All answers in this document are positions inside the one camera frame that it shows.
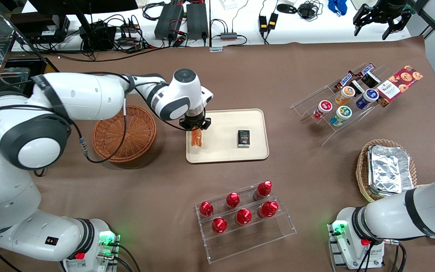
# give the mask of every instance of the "computer monitor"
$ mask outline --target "computer monitor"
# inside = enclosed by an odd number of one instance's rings
[[[41,14],[76,14],[72,1],[68,0],[29,0]],[[84,14],[122,12],[137,9],[136,0],[73,0]]]

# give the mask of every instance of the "brown table covering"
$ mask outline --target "brown table covering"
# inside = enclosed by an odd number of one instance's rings
[[[98,59],[122,56],[99,53]],[[185,133],[157,121],[162,153],[144,168],[91,164],[74,132],[48,174],[33,178],[42,193],[41,210],[106,221],[122,234],[122,245],[133,252],[143,272],[330,272],[326,224],[342,208],[367,203],[357,187],[355,168],[361,148],[376,138],[407,149],[416,164],[418,184],[435,181],[435,73],[421,37],[380,43],[228,47],[220,53],[169,48],[100,63],[50,59],[62,72],[160,73],[168,80],[175,70],[189,68],[214,93],[207,110],[260,108],[264,112],[270,149],[264,161],[192,165],[186,161]],[[408,64],[424,78],[322,147],[331,129],[309,118],[300,121],[289,108],[364,62],[386,65],[393,73]],[[137,95],[128,96],[128,104],[147,108]],[[95,122],[78,124],[90,141]],[[297,235],[208,265],[194,203],[266,179],[273,181],[273,192],[290,211]],[[435,271],[434,239],[404,244],[405,271]],[[54,263],[0,251],[24,272],[58,271]],[[373,270],[389,271],[393,254],[394,249],[387,247],[385,267]],[[124,253],[122,258],[131,261]],[[0,272],[6,271],[11,269],[0,260]]]

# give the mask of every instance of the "round wicker basket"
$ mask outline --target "round wicker basket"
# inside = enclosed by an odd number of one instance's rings
[[[402,148],[399,144],[394,143],[389,140],[380,139],[380,140],[373,140],[368,142],[364,148],[362,148],[359,160],[357,162],[357,171],[355,174],[357,175],[357,182],[359,184],[360,192],[366,198],[369,202],[373,202],[375,200],[379,200],[380,198],[383,198],[382,196],[376,196],[373,195],[373,193],[370,192],[369,186],[368,186],[368,158],[367,158],[367,152],[369,146],[373,145],[381,145],[381,146],[387,146],[387,147],[399,147]],[[410,159],[409,164],[409,171],[410,175],[412,177],[412,182],[414,184],[414,187],[417,186],[417,176],[416,176],[416,166],[414,165],[414,162],[412,158]]]
[[[156,123],[152,115],[141,107],[127,105],[127,132],[119,151],[110,162],[130,162],[143,155],[156,137]],[[93,149],[102,158],[115,152],[124,132],[123,111],[114,117],[98,121],[93,129]]]

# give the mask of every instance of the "red bottle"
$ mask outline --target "red bottle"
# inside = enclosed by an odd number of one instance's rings
[[[256,191],[254,192],[254,199],[261,200],[269,196],[271,193],[271,186],[273,186],[271,181],[265,181],[262,184],[259,184],[256,188]]]
[[[228,228],[228,222],[222,217],[215,218],[211,227],[215,234],[222,234]]]
[[[213,205],[211,205],[211,203],[209,203],[207,201],[204,201],[203,203],[201,203],[201,206],[199,207],[199,212],[204,217],[208,217],[208,216],[212,215],[213,211],[214,211]]]
[[[248,224],[251,222],[251,211],[248,209],[240,209],[236,213],[236,223],[240,226],[244,226],[245,224]]]
[[[272,217],[276,214],[278,208],[278,203],[276,203],[276,201],[266,201],[258,208],[258,216],[259,218]]]
[[[238,204],[239,204],[239,196],[237,193],[230,193],[226,197],[226,208],[228,210],[236,208]]]

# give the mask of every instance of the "aluminum foil container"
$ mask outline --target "aluminum foil container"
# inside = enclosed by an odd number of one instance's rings
[[[410,157],[402,148],[371,146],[368,161],[369,189],[376,196],[391,196],[414,188]]]

